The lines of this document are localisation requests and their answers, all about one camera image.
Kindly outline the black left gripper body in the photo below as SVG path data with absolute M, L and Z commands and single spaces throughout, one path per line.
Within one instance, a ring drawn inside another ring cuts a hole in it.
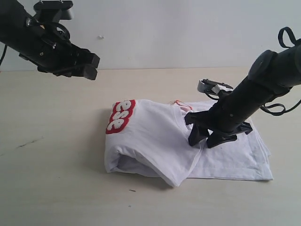
M 79 77 L 79 48 L 70 42 L 68 29 L 58 22 L 26 22 L 23 50 L 19 56 L 39 72 Z

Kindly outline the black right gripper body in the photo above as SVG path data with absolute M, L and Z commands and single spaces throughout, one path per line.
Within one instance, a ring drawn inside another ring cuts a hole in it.
M 203 136 L 208 136 L 209 131 L 220 136 L 232 136 L 253 131 L 251 124 L 246 122 L 247 118 L 233 113 L 223 101 L 205 101 L 197 102 L 195 109 L 185 115 L 184 121 L 187 125 L 192 124 Z

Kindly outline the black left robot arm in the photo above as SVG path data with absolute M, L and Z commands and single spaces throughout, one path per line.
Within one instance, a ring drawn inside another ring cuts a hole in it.
M 70 40 L 61 20 L 71 20 L 71 0 L 40 0 L 30 15 L 17 0 L 0 2 L 0 41 L 41 73 L 55 76 L 84 77 L 94 81 L 100 58 Z

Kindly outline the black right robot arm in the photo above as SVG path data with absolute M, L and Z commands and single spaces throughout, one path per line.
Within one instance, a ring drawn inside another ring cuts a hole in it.
M 199 92 L 218 98 L 207 111 L 188 113 L 192 125 L 188 142 L 195 146 L 206 140 L 208 148 L 236 141 L 237 135 L 248 135 L 253 128 L 246 120 L 266 103 L 284 96 L 301 83 L 301 47 L 290 47 L 280 53 L 264 51 L 253 63 L 248 75 L 233 89 L 208 79 L 201 80 Z

